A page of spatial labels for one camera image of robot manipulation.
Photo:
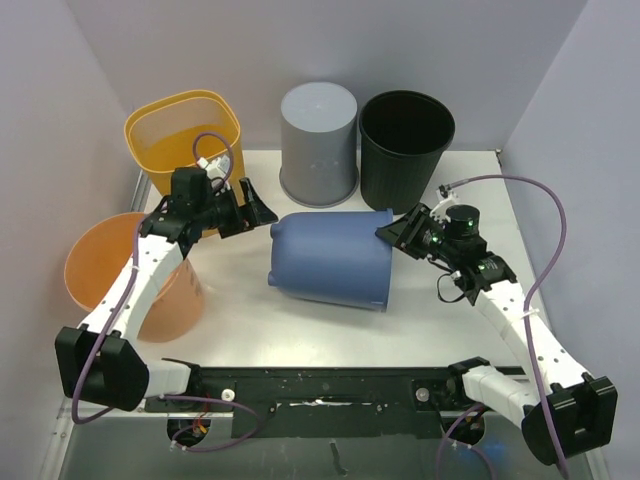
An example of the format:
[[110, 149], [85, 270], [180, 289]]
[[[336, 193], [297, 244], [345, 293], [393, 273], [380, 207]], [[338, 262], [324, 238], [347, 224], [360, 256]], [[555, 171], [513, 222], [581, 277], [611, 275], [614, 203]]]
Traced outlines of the blue plastic bucket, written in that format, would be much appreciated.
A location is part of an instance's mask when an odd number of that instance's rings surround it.
[[268, 285], [298, 299], [385, 311], [392, 247], [376, 231], [392, 220], [390, 210], [283, 217], [270, 228]]

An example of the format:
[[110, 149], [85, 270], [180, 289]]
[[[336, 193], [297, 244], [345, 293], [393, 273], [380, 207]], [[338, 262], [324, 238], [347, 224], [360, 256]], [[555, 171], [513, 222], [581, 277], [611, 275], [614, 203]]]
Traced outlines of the black ribbed waste bin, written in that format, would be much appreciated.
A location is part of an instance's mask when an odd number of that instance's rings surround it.
[[365, 104], [359, 129], [362, 198], [373, 210], [391, 209], [398, 215], [421, 199], [456, 125], [439, 100], [394, 90]]

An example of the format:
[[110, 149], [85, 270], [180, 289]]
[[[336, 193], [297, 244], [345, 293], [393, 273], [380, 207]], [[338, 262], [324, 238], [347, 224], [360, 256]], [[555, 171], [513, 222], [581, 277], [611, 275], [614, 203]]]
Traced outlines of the grey plastic bucket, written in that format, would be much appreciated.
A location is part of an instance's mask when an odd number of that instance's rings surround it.
[[353, 195], [359, 181], [357, 113], [354, 95], [335, 83], [308, 82], [285, 94], [279, 180], [289, 198], [328, 208]]

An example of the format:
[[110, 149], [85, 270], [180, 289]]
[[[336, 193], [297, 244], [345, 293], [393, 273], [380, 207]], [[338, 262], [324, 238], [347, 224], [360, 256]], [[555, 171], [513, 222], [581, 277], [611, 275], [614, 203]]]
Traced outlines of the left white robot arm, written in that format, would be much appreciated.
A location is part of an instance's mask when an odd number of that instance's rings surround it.
[[204, 387], [185, 362], [146, 362], [134, 345], [167, 279], [187, 259], [206, 230], [222, 238], [277, 222], [249, 178], [242, 194], [199, 167], [180, 167], [171, 191], [136, 226], [132, 255], [85, 319], [64, 327], [54, 345], [65, 395], [74, 405], [90, 402], [106, 411], [134, 410], [142, 400], [168, 397], [180, 410], [200, 405]]

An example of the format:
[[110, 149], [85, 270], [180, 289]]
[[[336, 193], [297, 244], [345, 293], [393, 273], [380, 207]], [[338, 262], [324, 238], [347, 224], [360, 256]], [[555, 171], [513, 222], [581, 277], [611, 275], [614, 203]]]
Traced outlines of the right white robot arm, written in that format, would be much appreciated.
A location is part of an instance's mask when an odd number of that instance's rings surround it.
[[618, 393], [595, 378], [559, 343], [525, 295], [515, 273], [479, 233], [477, 208], [441, 201], [417, 204], [378, 238], [410, 257], [444, 263], [463, 297], [495, 328], [530, 381], [519, 383], [476, 357], [452, 365], [445, 384], [459, 409], [479, 402], [518, 427], [531, 453], [545, 465], [608, 444]]

